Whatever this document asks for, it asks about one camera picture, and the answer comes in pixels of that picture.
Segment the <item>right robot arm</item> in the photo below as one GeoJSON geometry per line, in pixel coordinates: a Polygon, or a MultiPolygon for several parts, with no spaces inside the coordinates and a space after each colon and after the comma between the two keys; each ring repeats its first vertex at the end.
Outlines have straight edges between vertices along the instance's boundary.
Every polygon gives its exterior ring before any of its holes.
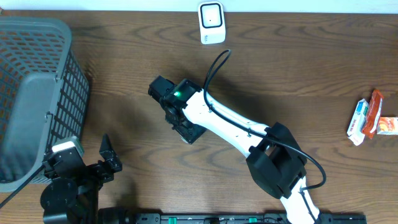
{"type": "Polygon", "coordinates": [[[269,127],[251,121],[188,79],[176,85],[159,76],[149,85],[148,94],[184,142],[193,144],[209,130],[234,146],[245,157],[253,181],[282,202],[289,223],[320,222],[306,183],[305,165],[313,158],[299,148],[284,125],[269,127]]]}

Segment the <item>green-lid seasoning jar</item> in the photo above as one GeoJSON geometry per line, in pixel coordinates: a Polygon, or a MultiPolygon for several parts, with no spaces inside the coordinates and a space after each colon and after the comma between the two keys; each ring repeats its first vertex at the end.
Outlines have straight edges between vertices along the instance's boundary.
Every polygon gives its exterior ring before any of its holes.
{"type": "Polygon", "coordinates": [[[185,143],[187,143],[187,144],[191,144],[189,141],[187,141],[185,138],[183,138],[182,136],[181,136],[181,140],[183,141],[183,142],[185,142],[185,143]]]}

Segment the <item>orange snack packet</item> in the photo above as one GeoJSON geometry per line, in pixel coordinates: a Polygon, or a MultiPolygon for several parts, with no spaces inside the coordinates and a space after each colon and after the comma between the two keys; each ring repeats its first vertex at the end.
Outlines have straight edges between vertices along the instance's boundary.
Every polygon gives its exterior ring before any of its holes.
{"type": "Polygon", "coordinates": [[[397,117],[381,117],[377,126],[377,134],[397,135],[397,117]]]}

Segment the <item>white green-label small box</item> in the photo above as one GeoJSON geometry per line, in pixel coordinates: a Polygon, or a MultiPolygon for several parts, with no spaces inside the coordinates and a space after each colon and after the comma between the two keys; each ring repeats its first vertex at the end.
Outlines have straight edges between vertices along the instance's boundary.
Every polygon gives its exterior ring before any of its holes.
{"type": "Polygon", "coordinates": [[[362,133],[362,128],[366,121],[368,107],[369,103],[365,99],[358,101],[346,132],[348,139],[350,139],[355,146],[360,145],[364,141],[365,135],[362,133]]]}

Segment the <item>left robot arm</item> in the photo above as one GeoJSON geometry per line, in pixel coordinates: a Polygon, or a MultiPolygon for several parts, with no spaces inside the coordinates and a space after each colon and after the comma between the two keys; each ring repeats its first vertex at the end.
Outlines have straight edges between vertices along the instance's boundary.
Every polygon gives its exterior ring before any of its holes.
{"type": "Polygon", "coordinates": [[[52,146],[42,162],[45,176],[52,181],[40,197],[44,223],[99,222],[99,191],[123,169],[107,134],[103,135],[99,154],[102,161],[86,165],[83,147],[76,136],[52,146]]]}

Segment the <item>red Top snack bar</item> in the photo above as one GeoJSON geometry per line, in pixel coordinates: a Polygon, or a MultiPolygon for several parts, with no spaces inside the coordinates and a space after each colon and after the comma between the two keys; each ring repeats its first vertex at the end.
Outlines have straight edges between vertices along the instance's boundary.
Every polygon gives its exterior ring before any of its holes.
{"type": "Polygon", "coordinates": [[[372,92],[368,112],[365,117],[365,124],[361,130],[369,139],[372,139],[376,133],[377,125],[381,117],[383,99],[384,96],[379,90],[374,90],[372,92]]]}

